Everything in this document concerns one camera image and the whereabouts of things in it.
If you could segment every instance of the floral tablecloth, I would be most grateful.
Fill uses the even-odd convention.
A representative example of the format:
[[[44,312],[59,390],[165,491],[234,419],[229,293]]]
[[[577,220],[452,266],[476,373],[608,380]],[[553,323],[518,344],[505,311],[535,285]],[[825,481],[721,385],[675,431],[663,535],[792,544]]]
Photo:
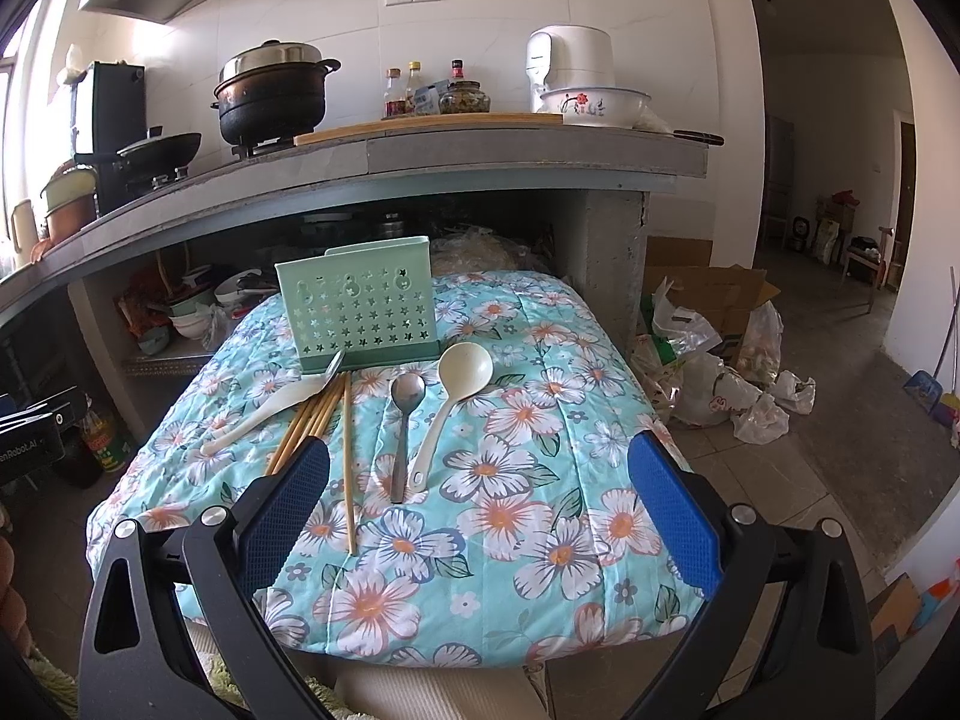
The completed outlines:
[[[330,483],[274,586],[254,600],[284,645],[402,666],[509,666],[665,635],[701,603],[680,579],[631,487],[626,450],[653,428],[683,463],[630,370],[583,300],[531,272],[434,279],[438,333],[493,355],[491,386],[446,423],[425,493],[390,503],[399,370],[424,377],[411,456],[445,399],[435,362],[353,374],[354,500],[360,555],[346,552],[339,418]],[[114,525],[186,525],[230,505],[263,473],[287,410],[207,458],[222,435],[299,361],[279,297],[240,324],[90,515],[97,570]],[[184,614],[201,620],[190,587]]]

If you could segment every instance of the tiled wall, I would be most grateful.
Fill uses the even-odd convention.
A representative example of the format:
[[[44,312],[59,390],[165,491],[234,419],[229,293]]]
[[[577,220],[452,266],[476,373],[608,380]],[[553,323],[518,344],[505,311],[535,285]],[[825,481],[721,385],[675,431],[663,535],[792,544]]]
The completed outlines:
[[[549,23],[608,30],[618,85],[653,95],[656,112],[675,127],[717,129],[707,0],[441,0],[389,8],[381,0],[210,0],[169,25],[134,23],[128,32],[131,59],[148,67],[150,123],[202,132],[193,170],[204,170],[232,159],[209,107],[218,71],[264,40],[309,42],[343,62],[328,78],[320,125],[337,127],[378,119],[384,69],[405,69],[411,59],[421,61],[426,79],[439,79],[461,58],[493,110],[526,110],[526,40]]]

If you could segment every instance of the plastic basket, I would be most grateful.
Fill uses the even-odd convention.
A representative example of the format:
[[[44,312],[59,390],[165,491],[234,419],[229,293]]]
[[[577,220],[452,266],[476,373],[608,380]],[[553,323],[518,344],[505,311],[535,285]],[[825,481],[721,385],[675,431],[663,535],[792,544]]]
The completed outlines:
[[[347,370],[440,355],[425,236],[332,248],[277,276],[304,373],[341,348]]]

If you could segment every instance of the wooden board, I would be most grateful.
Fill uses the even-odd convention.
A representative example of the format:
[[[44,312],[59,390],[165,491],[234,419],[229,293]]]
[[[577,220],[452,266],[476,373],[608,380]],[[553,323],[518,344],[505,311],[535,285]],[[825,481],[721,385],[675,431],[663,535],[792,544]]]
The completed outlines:
[[[348,127],[322,129],[294,138],[297,146],[309,146],[311,143],[336,141],[343,138],[390,135],[410,129],[470,129],[472,127],[550,127],[563,124],[563,116],[556,113],[448,113],[435,116],[406,116],[400,119],[387,119],[380,122],[349,124]]]

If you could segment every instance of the glass jar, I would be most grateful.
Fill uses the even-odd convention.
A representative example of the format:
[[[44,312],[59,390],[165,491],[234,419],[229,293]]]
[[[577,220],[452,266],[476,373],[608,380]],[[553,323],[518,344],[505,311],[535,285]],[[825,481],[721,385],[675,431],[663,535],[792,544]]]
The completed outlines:
[[[451,81],[440,97],[440,113],[489,113],[490,95],[479,81]]]

